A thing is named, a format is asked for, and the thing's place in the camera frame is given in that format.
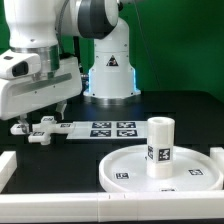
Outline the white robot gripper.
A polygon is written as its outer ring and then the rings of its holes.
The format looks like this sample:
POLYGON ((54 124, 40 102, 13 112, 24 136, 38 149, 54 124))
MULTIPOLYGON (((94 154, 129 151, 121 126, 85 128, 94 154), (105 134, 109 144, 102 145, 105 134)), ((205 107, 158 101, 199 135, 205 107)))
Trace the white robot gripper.
POLYGON ((6 80, 0 78, 0 119, 19 116, 18 122, 25 134, 32 132, 26 113, 58 103, 55 119, 63 120, 66 99, 81 93, 82 83, 78 60, 70 57, 60 61, 60 68, 53 77, 42 76, 34 81, 32 76, 6 80))

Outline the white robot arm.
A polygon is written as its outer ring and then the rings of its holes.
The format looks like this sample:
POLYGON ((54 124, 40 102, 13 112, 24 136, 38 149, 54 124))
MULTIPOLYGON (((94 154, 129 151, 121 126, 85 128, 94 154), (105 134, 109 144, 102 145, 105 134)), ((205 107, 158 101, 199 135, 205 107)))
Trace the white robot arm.
POLYGON ((122 0, 3 0, 9 48, 0 54, 0 120, 16 118, 30 134, 30 112, 54 104, 62 118, 67 100, 81 93, 105 103, 140 94, 129 62, 122 0), (90 86, 83 91, 79 56, 63 39, 94 41, 90 86))

